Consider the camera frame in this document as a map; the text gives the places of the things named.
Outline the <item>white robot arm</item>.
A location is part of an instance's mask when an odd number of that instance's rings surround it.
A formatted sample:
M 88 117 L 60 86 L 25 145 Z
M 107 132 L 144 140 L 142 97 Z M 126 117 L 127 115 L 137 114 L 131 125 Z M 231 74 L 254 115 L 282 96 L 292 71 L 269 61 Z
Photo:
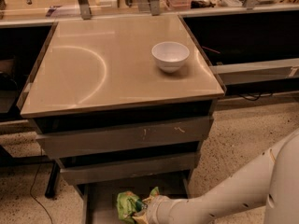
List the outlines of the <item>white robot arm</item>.
M 159 195 L 138 217 L 142 224 L 209 224 L 260 206 L 263 224 L 299 224 L 299 130 L 206 194 L 192 199 Z

